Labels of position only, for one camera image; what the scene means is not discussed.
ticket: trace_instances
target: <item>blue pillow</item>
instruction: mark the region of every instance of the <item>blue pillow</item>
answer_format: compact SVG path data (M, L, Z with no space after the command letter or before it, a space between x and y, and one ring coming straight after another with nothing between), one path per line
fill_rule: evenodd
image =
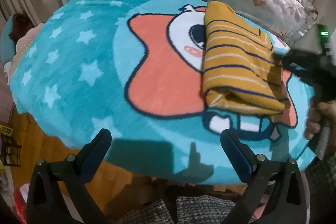
M15 55L15 43L9 38L9 34L13 30L13 16L10 16L5 26L3 27L0 37L0 63L5 65L7 62L12 61Z

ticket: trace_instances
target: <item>blue blanket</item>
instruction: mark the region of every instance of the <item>blue blanket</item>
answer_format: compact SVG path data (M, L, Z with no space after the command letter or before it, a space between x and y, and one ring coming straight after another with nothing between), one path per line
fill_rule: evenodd
M313 91L295 76L284 75L292 106L276 124L204 106L205 7L200 0L69 1L13 75L18 111L70 148L107 128L113 141L106 160L155 177L240 183L219 143L226 128L247 129L239 137L256 154L291 156L305 168L315 157L303 136Z

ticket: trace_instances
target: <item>cartoon eye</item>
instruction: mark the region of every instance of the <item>cartoon eye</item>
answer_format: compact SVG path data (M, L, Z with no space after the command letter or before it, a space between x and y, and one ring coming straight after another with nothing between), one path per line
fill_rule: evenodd
M168 38L174 50L192 68L201 71L205 47L204 12L192 5L185 5L183 12L176 16L168 26Z

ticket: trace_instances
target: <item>metal screw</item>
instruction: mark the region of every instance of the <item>metal screw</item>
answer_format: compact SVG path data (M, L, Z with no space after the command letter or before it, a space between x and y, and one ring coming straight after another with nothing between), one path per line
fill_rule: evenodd
M260 160L260 161L265 161L266 157L263 154L258 154L257 159Z
M39 159L39 160L37 160L37 162L36 162L37 165L41 165L42 163L44 163L44 159Z
M296 160L293 159L293 158L289 158L288 161L289 161L290 164L295 164L296 163Z
M76 158L76 156L71 154L71 155L67 156L67 161L73 161L75 158Z

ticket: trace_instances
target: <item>gray knitted fabric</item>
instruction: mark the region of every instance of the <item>gray knitted fabric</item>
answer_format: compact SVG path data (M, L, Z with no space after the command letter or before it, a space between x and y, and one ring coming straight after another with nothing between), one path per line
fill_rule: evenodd
M233 201L222 200L212 196L179 197L177 205L177 224L221 223L236 205ZM152 203L145 208L134 210L117 224L149 224L166 222L174 224L163 200Z
M305 174L310 191L310 223L336 223L336 153L313 162Z

